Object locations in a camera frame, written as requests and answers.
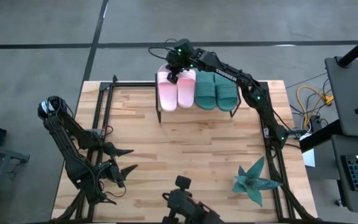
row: slipper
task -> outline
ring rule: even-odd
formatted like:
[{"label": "slipper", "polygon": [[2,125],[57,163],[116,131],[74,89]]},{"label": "slipper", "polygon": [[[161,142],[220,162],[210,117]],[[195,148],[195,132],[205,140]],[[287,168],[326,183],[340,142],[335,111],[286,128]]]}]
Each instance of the slipper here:
[{"label": "slipper", "polygon": [[196,86],[196,72],[183,71],[178,74],[178,105],[181,108],[191,108],[194,103],[194,90]]},{"label": "slipper", "polygon": [[167,64],[162,65],[157,72],[158,98],[161,108],[164,111],[172,112],[177,108],[177,86],[167,80],[171,71],[166,69],[165,66]]},{"label": "slipper", "polygon": [[218,108],[221,111],[233,110],[238,102],[237,85],[218,74],[215,74],[215,85]]},{"label": "slipper", "polygon": [[204,110],[213,110],[216,106],[214,73],[197,72],[195,101]]}]

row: green origami plant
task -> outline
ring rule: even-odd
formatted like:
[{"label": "green origami plant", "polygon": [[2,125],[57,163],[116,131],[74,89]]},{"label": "green origami plant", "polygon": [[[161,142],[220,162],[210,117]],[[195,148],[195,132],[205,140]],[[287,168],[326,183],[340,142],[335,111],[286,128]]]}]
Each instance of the green origami plant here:
[{"label": "green origami plant", "polygon": [[237,179],[233,186],[234,193],[247,193],[248,197],[262,207],[262,194],[260,190],[275,189],[282,183],[274,180],[259,178],[260,173],[264,167],[264,158],[260,158],[252,167],[245,172],[243,168],[239,167],[239,175],[235,176]]}]

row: wooden table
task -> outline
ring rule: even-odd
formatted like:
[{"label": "wooden table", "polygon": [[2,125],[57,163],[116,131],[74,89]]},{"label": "wooden table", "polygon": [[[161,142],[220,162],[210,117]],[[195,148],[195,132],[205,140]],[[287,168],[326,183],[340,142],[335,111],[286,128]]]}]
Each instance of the wooden table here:
[{"label": "wooden table", "polygon": [[[99,83],[84,82],[76,115],[77,122],[84,128],[92,126]],[[284,82],[268,81],[268,85],[275,111],[289,127],[294,127]],[[178,108],[172,113],[163,112],[159,124],[154,87],[115,87],[109,119],[114,132],[107,141],[120,149],[135,150],[117,159],[121,168],[132,164],[139,166],[125,182],[125,196],[113,198],[109,195],[117,205],[97,204],[94,222],[161,222],[169,212],[161,194],[177,188],[177,175],[191,178],[189,191],[193,197],[214,209],[225,222],[277,221],[271,190],[262,191],[263,208],[247,195],[231,192],[239,165],[247,170],[265,155],[259,116],[242,101],[232,120],[229,113],[217,108],[205,111],[193,106]],[[99,127],[104,108],[101,111]],[[283,156],[291,190],[316,217],[301,151],[285,146]],[[266,161],[261,177],[269,178]],[[104,181],[104,185],[105,190],[122,193],[112,182]],[[52,218],[64,212],[77,192],[63,169]],[[281,189],[280,198],[284,217],[288,217]]]}]

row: black robotic arm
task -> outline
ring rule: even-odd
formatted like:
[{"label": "black robotic arm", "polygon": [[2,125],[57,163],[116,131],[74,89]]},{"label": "black robotic arm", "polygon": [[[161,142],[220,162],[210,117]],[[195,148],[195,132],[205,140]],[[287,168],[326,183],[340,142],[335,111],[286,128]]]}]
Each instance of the black robotic arm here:
[{"label": "black robotic arm", "polygon": [[[133,152],[133,150],[117,149],[113,143],[104,143],[102,136],[94,131],[85,131],[68,114],[66,102],[57,97],[51,96],[43,101],[38,107],[38,116],[43,120],[45,128],[53,137],[60,152],[65,159],[65,169],[68,178],[77,189],[81,189],[89,204],[96,204],[107,200],[99,182],[100,179],[108,179],[117,183],[118,187],[125,187],[124,181],[127,175],[134,170],[137,165],[120,170],[116,157]],[[100,150],[110,155],[108,161],[96,164],[81,155],[75,147],[71,137],[75,137],[80,149]]]},{"label": "black robotic arm", "polygon": [[268,128],[269,148],[282,149],[287,140],[287,130],[279,125],[274,117],[274,110],[269,104],[266,90],[260,87],[260,83],[248,73],[222,63],[214,52],[203,49],[194,49],[188,39],[179,40],[173,50],[169,50],[165,60],[168,62],[167,69],[172,72],[168,80],[172,83],[178,81],[177,75],[191,68],[206,72],[214,72],[235,82],[242,92],[246,103],[257,110],[263,124]]}]

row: concrete floor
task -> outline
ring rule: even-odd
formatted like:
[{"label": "concrete floor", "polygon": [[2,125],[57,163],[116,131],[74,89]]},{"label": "concrete floor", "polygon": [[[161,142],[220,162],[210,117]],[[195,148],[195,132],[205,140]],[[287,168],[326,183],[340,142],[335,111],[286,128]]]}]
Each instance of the concrete floor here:
[{"label": "concrete floor", "polygon": [[[102,0],[0,0],[0,44],[91,43]],[[100,43],[192,41],[358,40],[355,0],[158,1],[110,0]],[[258,80],[284,80],[286,86],[325,72],[324,59],[344,55],[353,46],[204,47]],[[37,104],[50,95],[75,109],[89,49],[0,50],[0,127],[6,147],[29,153],[28,164],[0,193],[0,223],[48,220],[62,168],[62,156],[37,117]],[[163,61],[147,49],[98,49],[90,80],[152,80]],[[320,89],[326,75],[289,88]],[[305,90],[301,98],[306,101]],[[313,106],[317,98],[310,103]],[[334,106],[320,113],[337,119]],[[294,115],[299,126],[301,117]],[[358,213],[333,204],[339,193],[333,180],[310,179],[323,220],[358,223]]]}]

